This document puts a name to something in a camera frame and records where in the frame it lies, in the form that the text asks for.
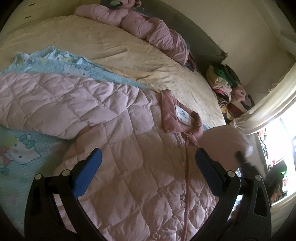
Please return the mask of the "cream bed sheet mattress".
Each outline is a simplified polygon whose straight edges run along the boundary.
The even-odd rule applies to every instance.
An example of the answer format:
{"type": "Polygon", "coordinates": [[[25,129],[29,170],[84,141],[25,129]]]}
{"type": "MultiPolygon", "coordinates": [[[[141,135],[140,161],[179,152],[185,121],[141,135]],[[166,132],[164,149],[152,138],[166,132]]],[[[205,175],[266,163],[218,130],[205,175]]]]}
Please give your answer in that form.
{"type": "Polygon", "coordinates": [[[211,128],[225,124],[216,96],[200,73],[120,28],[79,16],[34,21],[1,37],[1,69],[12,63],[17,52],[29,54],[49,46],[83,56],[155,91],[169,89],[211,128]]]}

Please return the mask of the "dark grey headboard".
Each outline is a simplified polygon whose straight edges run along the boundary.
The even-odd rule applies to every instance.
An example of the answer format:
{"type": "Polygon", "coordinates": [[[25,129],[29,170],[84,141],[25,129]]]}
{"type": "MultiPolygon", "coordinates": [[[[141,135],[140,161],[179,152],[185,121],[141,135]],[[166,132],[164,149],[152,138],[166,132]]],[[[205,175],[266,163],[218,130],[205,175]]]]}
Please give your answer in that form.
{"type": "Polygon", "coordinates": [[[209,65],[222,63],[228,56],[196,23],[163,1],[142,1],[142,6],[156,18],[178,32],[188,43],[197,69],[206,71],[209,65]]]}

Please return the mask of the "cream curtain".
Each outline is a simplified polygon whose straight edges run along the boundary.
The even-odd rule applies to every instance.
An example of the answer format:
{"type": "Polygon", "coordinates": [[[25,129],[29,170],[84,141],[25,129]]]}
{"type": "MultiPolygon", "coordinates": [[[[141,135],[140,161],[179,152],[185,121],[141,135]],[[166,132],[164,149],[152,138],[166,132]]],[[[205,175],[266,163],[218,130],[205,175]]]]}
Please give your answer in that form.
{"type": "Polygon", "coordinates": [[[235,118],[231,126],[251,135],[280,117],[295,104],[295,64],[280,70],[268,66],[247,84],[254,97],[260,99],[253,108],[235,118]]]}

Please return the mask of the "cream wardrobe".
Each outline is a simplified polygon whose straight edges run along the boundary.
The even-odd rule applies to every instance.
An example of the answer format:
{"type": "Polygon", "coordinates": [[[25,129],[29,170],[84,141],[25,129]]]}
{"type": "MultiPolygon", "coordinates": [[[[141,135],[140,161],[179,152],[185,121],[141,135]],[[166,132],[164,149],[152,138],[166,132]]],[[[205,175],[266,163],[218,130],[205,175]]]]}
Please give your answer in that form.
{"type": "Polygon", "coordinates": [[[36,20],[72,15],[79,1],[22,1],[1,29],[1,35],[36,20]]]}

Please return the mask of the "blue cartoon print blanket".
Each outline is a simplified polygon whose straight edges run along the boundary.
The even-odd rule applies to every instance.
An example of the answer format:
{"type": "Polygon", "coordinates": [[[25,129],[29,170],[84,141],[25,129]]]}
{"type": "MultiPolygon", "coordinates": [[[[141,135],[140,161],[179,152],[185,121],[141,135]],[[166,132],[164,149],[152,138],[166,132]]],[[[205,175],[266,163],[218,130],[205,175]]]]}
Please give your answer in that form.
{"type": "MultiPolygon", "coordinates": [[[[9,72],[74,75],[144,87],[82,56],[54,46],[32,54],[18,52],[12,64],[2,71],[9,72]]],[[[1,207],[20,233],[23,233],[25,208],[34,175],[53,175],[71,144],[72,140],[1,127],[1,207]]]]}

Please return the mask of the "pink quilted coat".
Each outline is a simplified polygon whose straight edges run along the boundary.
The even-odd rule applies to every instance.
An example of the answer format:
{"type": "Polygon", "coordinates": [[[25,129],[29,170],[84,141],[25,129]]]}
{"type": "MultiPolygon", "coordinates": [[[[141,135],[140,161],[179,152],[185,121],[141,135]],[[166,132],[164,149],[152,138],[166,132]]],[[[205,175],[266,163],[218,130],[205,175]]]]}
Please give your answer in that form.
{"type": "Polygon", "coordinates": [[[1,201],[18,228],[34,176],[72,169],[95,148],[102,165],[80,202],[107,240],[190,240],[217,203],[196,150],[232,171],[237,152],[252,152],[240,130],[205,130],[168,90],[50,73],[1,75],[1,201]]]}

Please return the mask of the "pile of folded clothes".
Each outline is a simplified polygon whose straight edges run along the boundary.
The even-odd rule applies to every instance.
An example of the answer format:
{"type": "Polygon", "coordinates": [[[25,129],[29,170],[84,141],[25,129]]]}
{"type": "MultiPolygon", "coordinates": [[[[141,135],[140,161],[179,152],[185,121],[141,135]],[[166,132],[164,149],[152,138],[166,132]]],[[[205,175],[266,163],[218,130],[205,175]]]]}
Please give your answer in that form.
{"type": "Polygon", "coordinates": [[[247,113],[255,103],[232,68],[221,63],[210,65],[206,79],[215,93],[226,124],[247,113]]]}

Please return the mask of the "crumpled pink puffer jacket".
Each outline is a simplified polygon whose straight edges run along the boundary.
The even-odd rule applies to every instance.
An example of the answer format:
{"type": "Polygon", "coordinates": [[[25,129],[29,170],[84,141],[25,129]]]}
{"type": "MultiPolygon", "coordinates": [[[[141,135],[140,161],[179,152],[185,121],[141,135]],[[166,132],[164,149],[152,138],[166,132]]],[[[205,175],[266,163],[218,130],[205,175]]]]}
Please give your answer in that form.
{"type": "Polygon", "coordinates": [[[184,38],[170,29],[163,20],[139,12],[141,6],[141,1],[101,1],[99,4],[81,5],[75,9],[74,14],[122,28],[185,66],[189,48],[184,38]]]}

